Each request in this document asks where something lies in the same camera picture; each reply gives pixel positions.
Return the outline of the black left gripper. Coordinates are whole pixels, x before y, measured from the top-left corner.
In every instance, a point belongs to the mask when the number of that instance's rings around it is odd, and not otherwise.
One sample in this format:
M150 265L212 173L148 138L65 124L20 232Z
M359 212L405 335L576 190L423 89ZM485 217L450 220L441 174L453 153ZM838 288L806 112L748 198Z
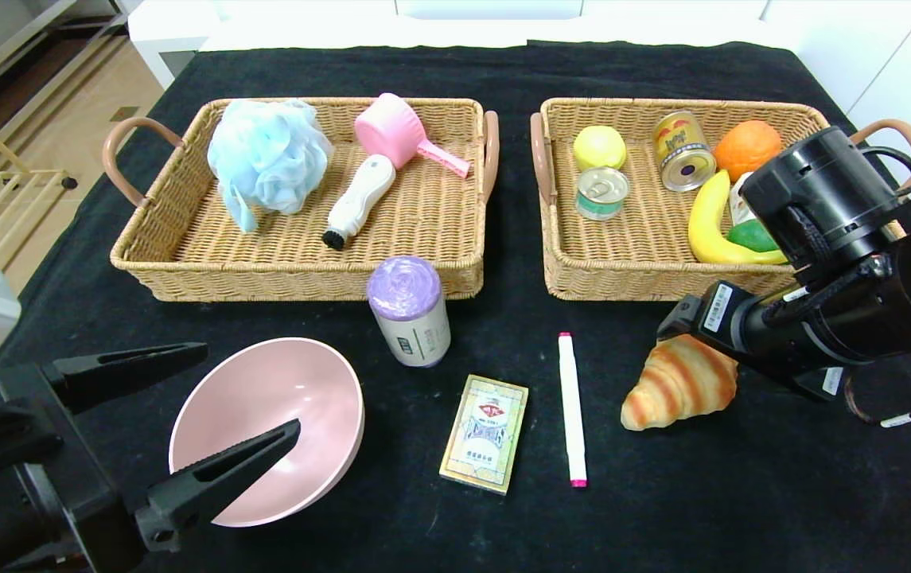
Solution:
M74 416L207 358L204 342L178 342L0 372L0 571L128 572L145 548L178 552L181 534L211 522L294 449L298 419L172 473L131 517Z

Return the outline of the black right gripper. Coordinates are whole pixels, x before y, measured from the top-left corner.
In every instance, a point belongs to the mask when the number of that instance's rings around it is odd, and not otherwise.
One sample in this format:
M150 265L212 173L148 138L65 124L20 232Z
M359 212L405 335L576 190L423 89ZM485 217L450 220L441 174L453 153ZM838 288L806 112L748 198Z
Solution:
M786 387L827 387L827 355L816 344L804 317L765 319L779 298L751 294L717 282L705 296L684 296L656 327L658 341L691 333L741 366Z

